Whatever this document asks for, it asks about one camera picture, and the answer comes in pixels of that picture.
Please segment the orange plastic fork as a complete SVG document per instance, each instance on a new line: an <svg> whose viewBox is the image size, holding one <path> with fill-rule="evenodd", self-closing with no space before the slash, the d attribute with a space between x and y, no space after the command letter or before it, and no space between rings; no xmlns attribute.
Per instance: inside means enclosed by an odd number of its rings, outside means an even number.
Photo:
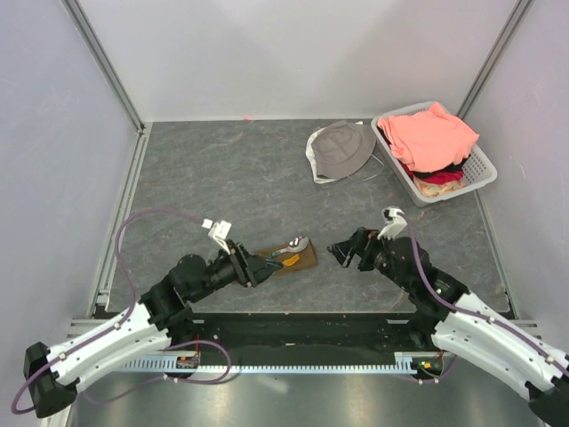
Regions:
<svg viewBox="0 0 569 427"><path fill-rule="evenodd" d="M283 268L291 268L300 261L300 258L299 254L284 253L276 256L274 260L281 264Z"/></svg>

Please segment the brown cloth napkin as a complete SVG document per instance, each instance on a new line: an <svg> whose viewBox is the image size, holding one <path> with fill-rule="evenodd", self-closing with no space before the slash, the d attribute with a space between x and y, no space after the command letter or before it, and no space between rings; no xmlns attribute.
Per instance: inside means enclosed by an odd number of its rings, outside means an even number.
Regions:
<svg viewBox="0 0 569 427"><path fill-rule="evenodd" d="M300 261L291 268L282 268L279 272L272 275L273 278L282 277L297 271L307 270L318 265L316 249L310 241L308 247L299 253Z"/></svg>

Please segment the spoon with green handle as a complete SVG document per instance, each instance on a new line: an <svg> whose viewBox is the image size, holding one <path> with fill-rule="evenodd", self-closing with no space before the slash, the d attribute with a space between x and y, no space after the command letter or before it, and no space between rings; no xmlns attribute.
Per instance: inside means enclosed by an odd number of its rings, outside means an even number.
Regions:
<svg viewBox="0 0 569 427"><path fill-rule="evenodd" d="M298 254L308 247L310 240L308 237L298 236L291 240L288 246L278 249L268 255L269 258L276 258L281 254Z"/></svg>

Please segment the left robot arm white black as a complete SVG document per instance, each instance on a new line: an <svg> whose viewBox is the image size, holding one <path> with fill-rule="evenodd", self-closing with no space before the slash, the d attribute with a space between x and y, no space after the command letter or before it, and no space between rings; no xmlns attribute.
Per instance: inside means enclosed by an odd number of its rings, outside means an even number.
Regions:
<svg viewBox="0 0 569 427"><path fill-rule="evenodd" d="M61 344L37 342L26 349L23 388L32 401L30 412L38 418L58 413L131 359L201 345L192 303L231 284L257 286L282 267L236 243L212 261L197 254L183 256L132 306L103 324Z"/></svg>

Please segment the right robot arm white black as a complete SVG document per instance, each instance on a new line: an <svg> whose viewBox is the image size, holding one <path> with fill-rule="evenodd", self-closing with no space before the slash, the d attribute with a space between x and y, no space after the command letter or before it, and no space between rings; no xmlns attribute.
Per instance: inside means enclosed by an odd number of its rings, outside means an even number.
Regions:
<svg viewBox="0 0 569 427"><path fill-rule="evenodd" d="M525 399L549 426L568 424L568 355L526 332L459 280L432 265L416 237L359 228L327 247L342 267L357 259L403 289L420 320L407 327L417 350L432 345L486 371Z"/></svg>

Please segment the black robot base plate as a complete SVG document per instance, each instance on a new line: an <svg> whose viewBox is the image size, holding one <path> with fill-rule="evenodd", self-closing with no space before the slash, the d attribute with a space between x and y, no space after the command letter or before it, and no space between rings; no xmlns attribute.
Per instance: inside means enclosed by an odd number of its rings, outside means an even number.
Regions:
<svg viewBox="0 0 569 427"><path fill-rule="evenodd" d="M197 313L185 327L188 338L245 347L280 349L328 345L378 351L437 351L414 314L384 313Z"/></svg>

